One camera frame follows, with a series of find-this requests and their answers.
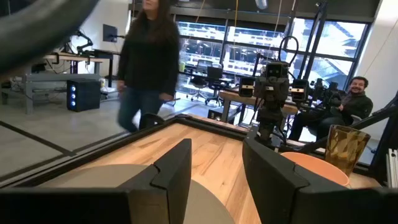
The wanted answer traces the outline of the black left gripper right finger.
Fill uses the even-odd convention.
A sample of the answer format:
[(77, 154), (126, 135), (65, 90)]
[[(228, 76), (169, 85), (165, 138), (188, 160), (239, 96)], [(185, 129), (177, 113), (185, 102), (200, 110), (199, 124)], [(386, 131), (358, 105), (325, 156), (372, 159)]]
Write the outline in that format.
[(346, 190), (255, 140), (243, 142), (246, 179), (262, 223), (349, 223), (338, 193)]

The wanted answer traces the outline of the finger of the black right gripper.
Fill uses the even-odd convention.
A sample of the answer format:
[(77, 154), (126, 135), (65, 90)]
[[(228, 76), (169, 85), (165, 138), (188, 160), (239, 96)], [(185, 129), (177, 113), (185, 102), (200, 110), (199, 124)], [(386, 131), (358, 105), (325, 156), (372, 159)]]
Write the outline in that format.
[(240, 97), (251, 98), (253, 96), (255, 79), (253, 77), (241, 77), (239, 81)]
[(293, 102), (304, 102), (308, 98), (308, 81), (295, 79), (290, 88)]

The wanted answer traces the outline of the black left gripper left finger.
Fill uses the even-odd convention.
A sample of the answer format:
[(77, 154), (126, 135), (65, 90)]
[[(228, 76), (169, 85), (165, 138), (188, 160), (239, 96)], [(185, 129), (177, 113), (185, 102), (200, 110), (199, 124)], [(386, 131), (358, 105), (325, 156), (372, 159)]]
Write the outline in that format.
[(153, 164), (125, 181), (127, 204), (118, 223), (182, 224), (191, 182), (192, 140), (183, 139)]

